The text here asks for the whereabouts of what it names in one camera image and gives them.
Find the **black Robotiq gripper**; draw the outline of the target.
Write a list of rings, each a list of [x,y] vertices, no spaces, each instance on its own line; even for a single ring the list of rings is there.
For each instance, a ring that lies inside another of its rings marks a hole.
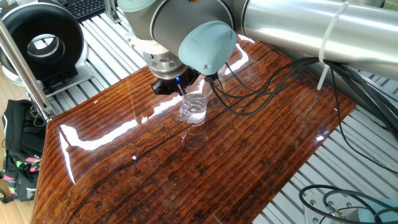
[[[200,72],[195,69],[187,68],[181,75],[171,80],[158,79],[152,85],[152,90],[156,95],[179,95],[201,93]]]

